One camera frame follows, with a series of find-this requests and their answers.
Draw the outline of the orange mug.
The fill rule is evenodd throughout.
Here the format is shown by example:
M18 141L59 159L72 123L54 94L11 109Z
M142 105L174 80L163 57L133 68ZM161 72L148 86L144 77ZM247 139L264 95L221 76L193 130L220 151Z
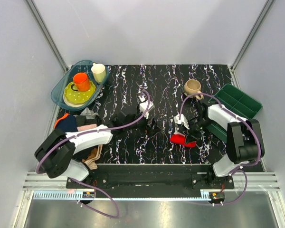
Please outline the orange mug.
M73 77L73 85L71 86L72 90L85 92L90 89L90 81L86 73L77 73Z

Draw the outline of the pile of mixed clothes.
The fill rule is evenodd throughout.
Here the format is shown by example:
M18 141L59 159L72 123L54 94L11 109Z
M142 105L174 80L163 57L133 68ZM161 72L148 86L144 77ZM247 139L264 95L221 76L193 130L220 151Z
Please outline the pile of mixed clothes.
M65 113L58 118L54 124L54 129L60 129L63 132L81 132L92 130L102 124L98 113L90 109L84 109L81 114ZM100 159L103 145L94 146L77 152L73 158L83 162L90 170L97 169L96 161Z

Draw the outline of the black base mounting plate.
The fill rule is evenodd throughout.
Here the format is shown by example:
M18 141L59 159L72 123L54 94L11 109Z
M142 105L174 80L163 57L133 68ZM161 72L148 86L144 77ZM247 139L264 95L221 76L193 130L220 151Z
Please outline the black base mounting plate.
M193 182L199 182L199 186L208 188L222 187L230 180L227 176L219 181L215 186L210 186L205 181L210 165L117 165L100 164L96 170L81 181L81 185L91 185L94 187L104 187L101 181L107 181L108 186L134 185L134 184L155 184L155 185L176 185L193 187Z

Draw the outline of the aluminium rail frame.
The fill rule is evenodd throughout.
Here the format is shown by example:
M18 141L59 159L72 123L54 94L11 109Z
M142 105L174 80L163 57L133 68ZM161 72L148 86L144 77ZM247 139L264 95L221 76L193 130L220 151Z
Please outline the aluminium rail frame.
M101 181L105 186L97 190L89 189L66 177L50 179L44 175L28 173L23 190L33 191L35 200L114 200L114 201L211 201L219 196L224 197L227 192L234 192L239 196L243 192L277 192L280 190L273 173L248 172L236 173L222 187L208 188L199 186L194 180L193 187L155 184L118 184L108 186L108 182Z

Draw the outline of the beige ceramic mug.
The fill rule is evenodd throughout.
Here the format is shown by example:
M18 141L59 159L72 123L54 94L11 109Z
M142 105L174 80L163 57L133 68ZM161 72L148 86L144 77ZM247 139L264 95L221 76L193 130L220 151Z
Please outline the beige ceramic mug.
M195 98L197 98L198 100L203 99L203 94L201 93L201 84L198 80L195 79L190 79L185 83L183 87L183 93L186 96L197 94L195 95Z

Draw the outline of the yellow green dotted plate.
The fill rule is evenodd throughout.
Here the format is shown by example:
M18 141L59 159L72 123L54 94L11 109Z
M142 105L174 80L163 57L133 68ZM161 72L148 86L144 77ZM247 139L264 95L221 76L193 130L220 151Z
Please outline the yellow green dotted plate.
M96 86L92 81L89 81L90 88L87 91L78 91L75 84L70 82L64 89L63 99L66 103L72 105L85 104L96 91Z

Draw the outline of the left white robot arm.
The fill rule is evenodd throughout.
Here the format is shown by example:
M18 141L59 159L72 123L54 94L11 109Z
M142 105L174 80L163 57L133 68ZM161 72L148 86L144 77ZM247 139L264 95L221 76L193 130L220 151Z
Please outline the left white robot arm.
M81 159L74 158L74 155L109 144L113 138L132 129L138 129L149 137L159 132L156 120L149 121L141 114L123 112L94 129L67 133L55 129L34 153L38 161L36 173L46 173L51 179L59 176L74 178L82 188L88 188L93 183L91 169Z

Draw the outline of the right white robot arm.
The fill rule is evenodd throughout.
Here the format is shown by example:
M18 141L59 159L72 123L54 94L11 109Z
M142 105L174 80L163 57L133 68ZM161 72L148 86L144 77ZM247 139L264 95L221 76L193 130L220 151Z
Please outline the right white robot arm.
M235 171L259 163L265 154L259 121L238 116L221 104L197 102L196 105L198 115L188 122L185 143L196 141L200 131L212 122L227 131L226 154L206 174L209 187L217 188Z

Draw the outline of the green divided organizer tray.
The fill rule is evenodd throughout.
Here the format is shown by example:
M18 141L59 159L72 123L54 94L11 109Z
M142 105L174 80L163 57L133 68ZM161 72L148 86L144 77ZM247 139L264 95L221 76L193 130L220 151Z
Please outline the green divided organizer tray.
M227 109L246 119L253 119L262 104L232 84L224 85L214 95Z

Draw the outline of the red underwear white trim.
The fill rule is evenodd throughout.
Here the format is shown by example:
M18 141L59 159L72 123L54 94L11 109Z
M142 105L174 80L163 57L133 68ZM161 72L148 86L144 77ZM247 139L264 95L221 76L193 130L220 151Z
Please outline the red underwear white trim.
M186 143L185 139L186 139L185 136L182 134L173 134L170 137L170 142L173 144L183 145L184 147L188 147L188 148L194 148L196 146L195 141Z

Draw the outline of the cream yellow cup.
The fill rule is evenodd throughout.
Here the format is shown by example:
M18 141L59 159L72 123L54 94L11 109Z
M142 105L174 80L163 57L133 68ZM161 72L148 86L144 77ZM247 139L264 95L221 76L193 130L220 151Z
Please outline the cream yellow cup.
M106 77L106 68L103 64L93 63L91 67L92 74L97 83L102 83Z

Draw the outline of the teal transparent plastic basin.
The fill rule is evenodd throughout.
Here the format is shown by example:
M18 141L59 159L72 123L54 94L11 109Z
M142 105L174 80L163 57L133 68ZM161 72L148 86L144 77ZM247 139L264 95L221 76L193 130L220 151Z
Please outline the teal transparent plastic basin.
M88 107L101 92L109 77L107 66L91 60L74 64L51 92L52 101L69 111Z

